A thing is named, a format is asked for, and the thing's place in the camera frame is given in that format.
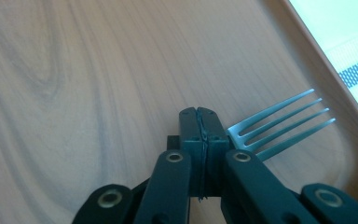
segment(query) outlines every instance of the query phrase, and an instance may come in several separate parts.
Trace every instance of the fork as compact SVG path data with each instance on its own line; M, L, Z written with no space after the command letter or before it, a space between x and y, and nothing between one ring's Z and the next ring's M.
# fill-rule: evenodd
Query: fork
M256 151L257 149L261 148L262 146L264 146L266 143L272 141L273 139L283 135L284 133L288 133L289 131L293 130L294 128L300 126L301 124L314 119L320 115L322 115L323 113L327 112L329 109L325 108L315 114L312 114L306 118L303 118L291 125L288 125L285 128L280 129L279 131L272 133L266 137L263 137L251 144L247 144L247 142L253 138L255 138L256 136L260 135L261 133L271 129L272 127L274 127L275 125L283 122L284 120L287 120L289 118L291 118L292 116L300 113L303 110L306 110L307 108L318 104L319 102L322 101L322 98L319 98L313 102L310 102L308 104L305 104L303 106L301 106L300 108L286 114L283 115L281 117L279 117L278 119L275 119L261 127L258 127L248 133L245 134L240 134L243 131L245 131L246 129L250 128L252 125L256 124L258 121L265 119L266 117L274 114L275 112L287 107L288 105L294 103L295 101L311 94L312 92L314 92L314 89L308 90L308 91L304 91L302 93L300 93L299 95L296 95L294 97L291 97L287 100L284 100L276 105L273 105L267 109L264 109L254 115L252 115L251 117L244 119L243 121L229 127L227 129L227 134L231 137L234 146L236 149L242 149L242 150L247 150L247 151ZM269 147L259 153L256 154L256 156L261 160L261 161L265 161L275 155L277 155L278 153L286 150L287 148L291 147L292 145L300 142L301 140L309 137L310 135L312 135L313 133L318 132L319 130L321 130L322 128L326 127L327 125L333 123L336 119L330 119L328 121L325 121L323 123L320 123L310 129L307 129L306 131L302 132L302 133L298 133L272 147Z

